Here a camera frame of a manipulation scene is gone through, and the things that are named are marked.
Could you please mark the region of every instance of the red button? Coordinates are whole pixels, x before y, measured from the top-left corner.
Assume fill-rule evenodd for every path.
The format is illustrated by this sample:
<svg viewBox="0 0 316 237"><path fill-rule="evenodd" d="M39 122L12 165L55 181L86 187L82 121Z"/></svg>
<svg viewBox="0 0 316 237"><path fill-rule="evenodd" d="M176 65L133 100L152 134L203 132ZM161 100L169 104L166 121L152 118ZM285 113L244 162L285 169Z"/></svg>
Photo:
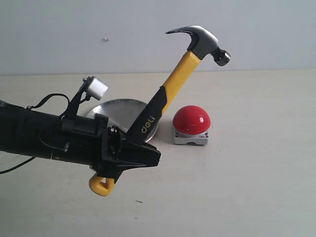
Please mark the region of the red button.
<svg viewBox="0 0 316 237"><path fill-rule="evenodd" d="M173 117L173 126L181 133L197 135L211 126L211 119L201 107L188 105L182 107Z"/></svg>

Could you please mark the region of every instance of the stainless steel bowl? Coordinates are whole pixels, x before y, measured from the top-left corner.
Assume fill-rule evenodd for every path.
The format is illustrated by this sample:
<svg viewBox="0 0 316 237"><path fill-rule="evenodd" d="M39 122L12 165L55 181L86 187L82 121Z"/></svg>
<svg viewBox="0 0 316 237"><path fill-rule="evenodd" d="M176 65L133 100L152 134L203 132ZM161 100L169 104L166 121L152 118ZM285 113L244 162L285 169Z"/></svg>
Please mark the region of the stainless steel bowl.
<svg viewBox="0 0 316 237"><path fill-rule="evenodd" d="M127 132L146 105L145 102L135 99L115 99L98 105L86 117L93 119L95 114L106 115L109 118L108 126L115 125ZM152 139L157 129L158 125L148 135L146 142Z"/></svg>

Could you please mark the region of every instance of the deli logo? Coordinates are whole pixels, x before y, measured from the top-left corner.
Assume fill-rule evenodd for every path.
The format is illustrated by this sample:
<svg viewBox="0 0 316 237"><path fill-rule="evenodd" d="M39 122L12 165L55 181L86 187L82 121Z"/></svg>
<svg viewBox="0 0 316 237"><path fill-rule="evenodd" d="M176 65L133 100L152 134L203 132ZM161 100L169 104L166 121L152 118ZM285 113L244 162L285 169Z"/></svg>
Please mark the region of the deli logo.
<svg viewBox="0 0 316 237"><path fill-rule="evenodd" d="M147 119L145 125L142 127L142 133L146 133L148 128L150 128L150 126L152 125L152 123L155 121L156 119L153 116L150 116L149 119Z"/></svg>

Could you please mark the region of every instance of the white table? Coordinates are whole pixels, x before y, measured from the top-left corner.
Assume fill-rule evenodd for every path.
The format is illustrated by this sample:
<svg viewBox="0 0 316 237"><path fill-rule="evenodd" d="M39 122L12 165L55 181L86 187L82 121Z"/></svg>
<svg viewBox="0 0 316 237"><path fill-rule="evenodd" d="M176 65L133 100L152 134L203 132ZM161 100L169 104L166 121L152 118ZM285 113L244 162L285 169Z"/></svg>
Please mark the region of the white table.
<svg viewBox="0 0 316 237"><path fill-rule="evenodd" d="M74 95L84 75L0 77L0 99L27 106L48 93ZM168 74L96 75L101 102L145 102ZM35 159L0 176L3 237L316 236L316 70L195 73L150 142L158 167L126 171L109 197L88 188L87 166ZM52 99L41 111L58 114ZM99 104L84 103L84 115ZM172 144L185 105L211 115L210 144ZM0 170L25 157L0 153Z"/></svg>

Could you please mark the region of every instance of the hammer head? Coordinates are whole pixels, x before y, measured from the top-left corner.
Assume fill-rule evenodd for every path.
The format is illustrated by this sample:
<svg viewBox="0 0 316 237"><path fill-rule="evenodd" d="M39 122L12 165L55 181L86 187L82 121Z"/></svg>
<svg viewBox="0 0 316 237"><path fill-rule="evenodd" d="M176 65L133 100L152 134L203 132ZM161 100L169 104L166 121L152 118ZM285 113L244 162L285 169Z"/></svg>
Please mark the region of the hammer head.
<svg viewBox="0 0 316 237"><path fill-rule="evenodd" d="M230 54L218 46L218 39L205 28L201 26L185 26L168 31L166 34L177 32L187 33L191 36L192 41L188 50L192 51L200 60L207 54L211 54L219 66L224 66L230 61Z"/></svg>

